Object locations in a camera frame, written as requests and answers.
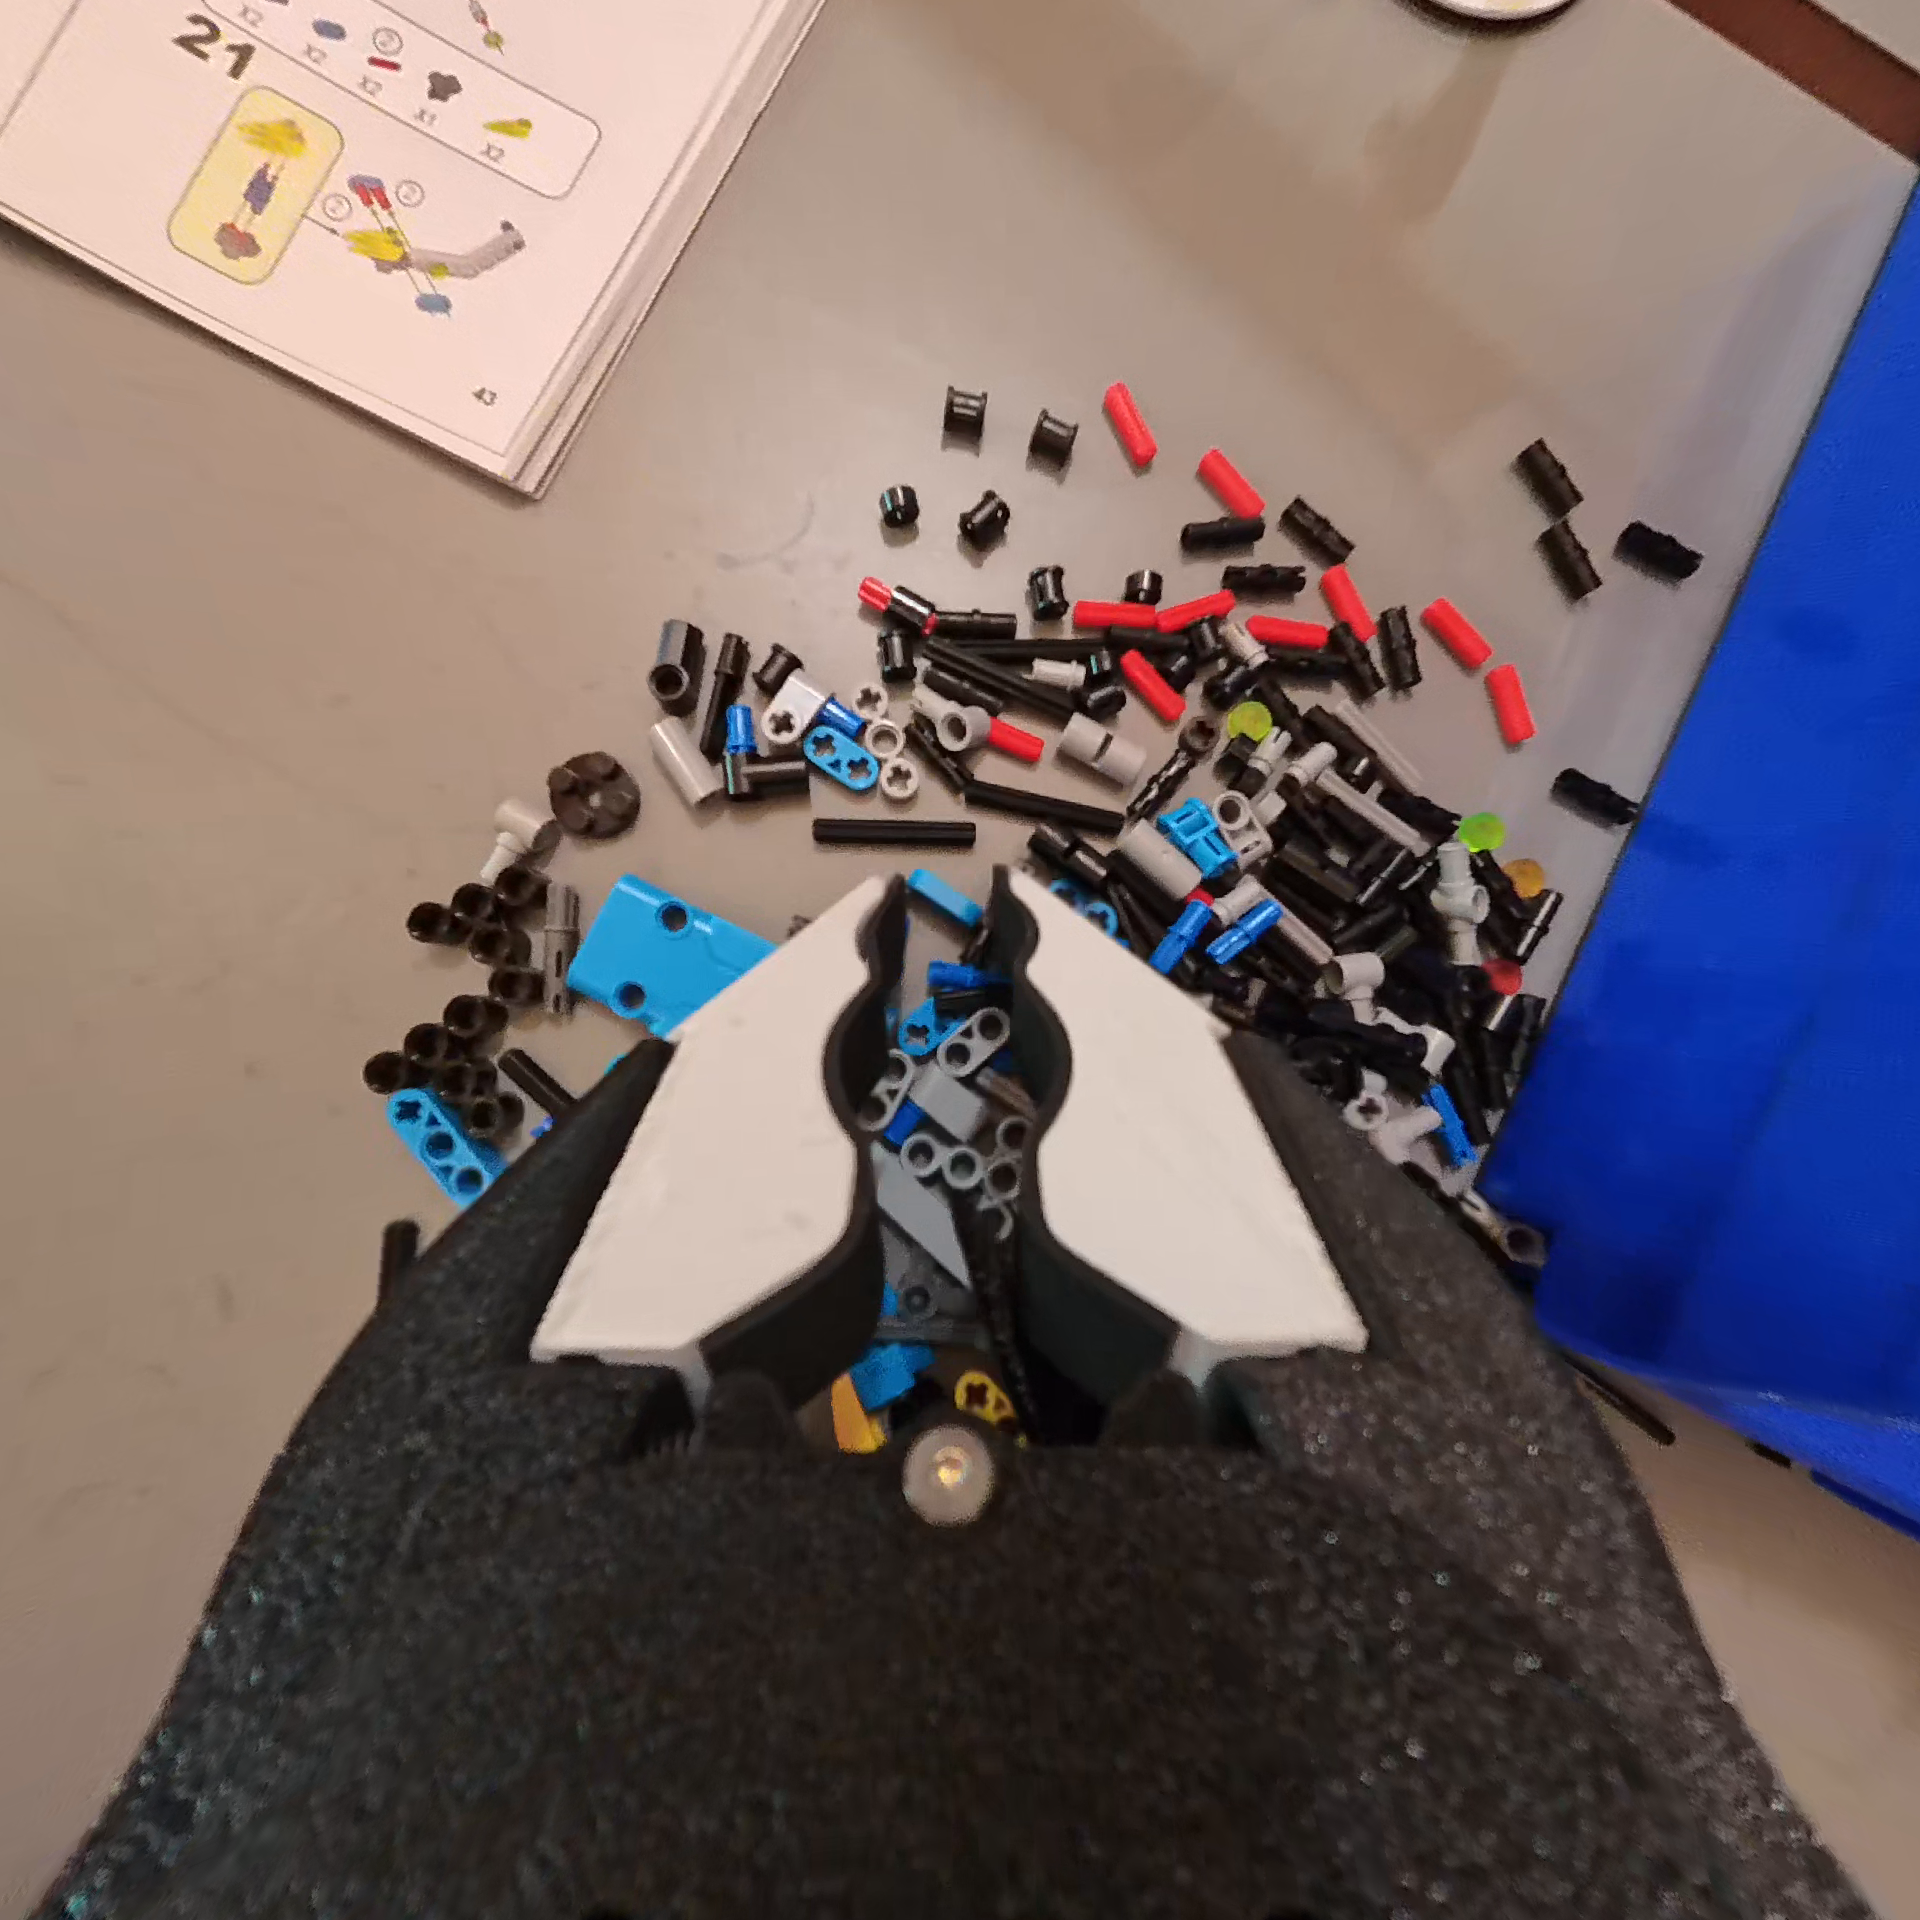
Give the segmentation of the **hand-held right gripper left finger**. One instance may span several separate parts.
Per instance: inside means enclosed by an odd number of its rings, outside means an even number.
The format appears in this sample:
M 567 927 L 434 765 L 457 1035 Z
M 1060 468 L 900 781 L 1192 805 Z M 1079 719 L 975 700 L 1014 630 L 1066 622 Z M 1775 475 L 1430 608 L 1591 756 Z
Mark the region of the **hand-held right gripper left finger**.
M 889 1060 L 906 881 L 867 877 L 690 1014 L 530 1341 L 530 1360 L 735 1376 L 788 1408 L 873 1341 L 882 1253 L 860 1101 Z

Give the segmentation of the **pile of toy bricks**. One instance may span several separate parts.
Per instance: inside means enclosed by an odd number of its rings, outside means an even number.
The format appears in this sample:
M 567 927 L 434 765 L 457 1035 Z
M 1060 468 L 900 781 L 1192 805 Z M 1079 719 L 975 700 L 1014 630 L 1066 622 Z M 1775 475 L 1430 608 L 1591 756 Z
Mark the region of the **pile of toy bricks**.
M 1332 628 L 1234 614 L 1236 595 L 1304 589 L 1304 566 L 1227 565 L 1219 592 L 1178 608 L 1158 572 L 1138 572 L 1108 624 L 1087 628 L 1083 657 L 1067 638 L 1022 638 L 1010 612 L 936 608 L 867 581 L 881 678 L 847 704 L 779 644 L 755 661 L 727 632 L 711 652 L 705 630 L 667 620 L 647 681 L 664 713 L 657 764 L 692 809 L 800 800 L 811 781 L 892 809 L 817 816 L 820 848 L 972 851 L 972 822 L 900 814 L 922 772 L 958 805 L 1030 822 L 1050 899 L 1227 1027 L 1278 1043 L 1531 1295 L 1545 1236 L 1488 1206 L 1473 1171 L 1545 1021 L 1523 969 L 1559 894 L 1526 861 L 1497 861 L 1490 814 L 1434 805 L 1390 759 L 1356 700 L 1418 687 L 1409 612 L 1383 612 L 1377 661 L 1353 627 L 1352 549 L 1304 500 L 1283 521 L 1331 560 L 1324 583 L 1352 605 Z M 527 1107 L 556 1120 L 574 1103 L 500 1045 L 512 1020 L 593 1000 L 671 1040 L 770 953 L 633 875 L 580 927 L 576 894 L 544 863 L 564 837 L 632 829 L 640 788 L 590 752 L 552 771 L 546 795 L 546 814 L 503 807 L 478 880 L 404 924 L 418 943 L 468 953 L 487 988 L 455 995 L 363 1068 L 396 1134 L 463 1206 L 496 1182 Z M 919 1253 L 906 1280 L 886 1283 L 872 1350 L 835 1397 L 857 1398 L 878 1429 L 936 1349 L 967 1349 L 994 1364 L 958 1379 L 963 1409 L 1014 1430 L 1083 1422 L 1088 1391 L 1043 1379 L 1052 1358 L 1017 1318 L 1016 1275 L 1041 1273 L 1017 1251 L 1041 1179 L 1041 1070 L 1017 1053 L 1022 1016 L 987 960 L 987 907 L 937 873 L 904 885 L 967 933 L 967 958 L 928 964 L 926 997 L 887 1009 L 886 1070 L 857 1107 L 881 1145 L 881 1244 Z

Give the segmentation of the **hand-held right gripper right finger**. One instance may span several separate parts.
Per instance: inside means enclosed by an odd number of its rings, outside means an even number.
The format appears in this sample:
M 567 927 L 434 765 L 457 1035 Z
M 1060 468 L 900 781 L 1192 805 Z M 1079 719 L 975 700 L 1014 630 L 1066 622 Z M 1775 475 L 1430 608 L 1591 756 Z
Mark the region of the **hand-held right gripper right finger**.
M 992 960 L 1039 1101 L 1017 1325 L 1105 1409 L 1241 1360 L 1364 1352 L 1370 1327 L 1281 1151 L 1268 1049 L 1057 899 L 992 877 Z

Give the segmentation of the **blue plastic bin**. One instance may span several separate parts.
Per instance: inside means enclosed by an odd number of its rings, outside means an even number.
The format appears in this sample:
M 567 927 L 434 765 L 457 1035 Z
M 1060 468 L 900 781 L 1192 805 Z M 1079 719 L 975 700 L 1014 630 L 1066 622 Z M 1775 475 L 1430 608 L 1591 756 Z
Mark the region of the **blue plastic bin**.
M 1535 1309 L 1918 1521 L 1918 211 L 1486 1176 Z

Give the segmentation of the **white instruction booklet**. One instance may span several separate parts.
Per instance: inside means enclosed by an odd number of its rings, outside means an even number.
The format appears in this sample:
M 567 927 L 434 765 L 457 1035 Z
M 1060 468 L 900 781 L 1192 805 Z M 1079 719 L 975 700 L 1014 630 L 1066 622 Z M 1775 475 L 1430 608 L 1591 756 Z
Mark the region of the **white instruction booklet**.
M 6 5 L 6 219 L 539 496 L 820 8 Z

